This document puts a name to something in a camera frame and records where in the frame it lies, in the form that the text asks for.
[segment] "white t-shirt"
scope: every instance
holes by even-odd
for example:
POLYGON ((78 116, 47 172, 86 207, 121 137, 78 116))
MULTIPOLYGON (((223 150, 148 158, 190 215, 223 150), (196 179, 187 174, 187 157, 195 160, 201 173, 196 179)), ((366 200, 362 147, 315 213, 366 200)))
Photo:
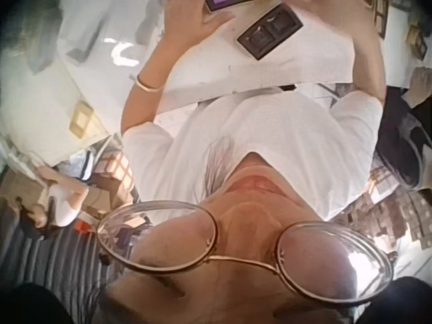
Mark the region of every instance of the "white t-shirt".
POLYGON ((69 190, 59 184, 53 184, 48 191, 49 197, 55 199, 55 214, 53 225, 59 227, 68 226, 78 216, 80 211, 73 209, 69 203, 68 198, 73 194, 72 190, 69 190))
POLYGON ((209 151, 230 138, 227 176, 256 152, 327 221, 365 189, 382 113, 381 103, 361 91, 327 110, 298 92, 267 89, 198 106, 175 139, 148 122, 123 141, 143 201, 199 203, 209 151))

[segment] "lips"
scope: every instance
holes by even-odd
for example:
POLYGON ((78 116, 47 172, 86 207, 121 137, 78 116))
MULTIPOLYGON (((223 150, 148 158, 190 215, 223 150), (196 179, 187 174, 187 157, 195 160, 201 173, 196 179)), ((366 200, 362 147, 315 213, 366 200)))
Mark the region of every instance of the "lips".
POLYGON ((270 192, 288 198, 285 192, 272 181, 261 175, 249 175, 234 182, 227 190, 233 192, 238 190, 254 190, 258 192, 270 192))

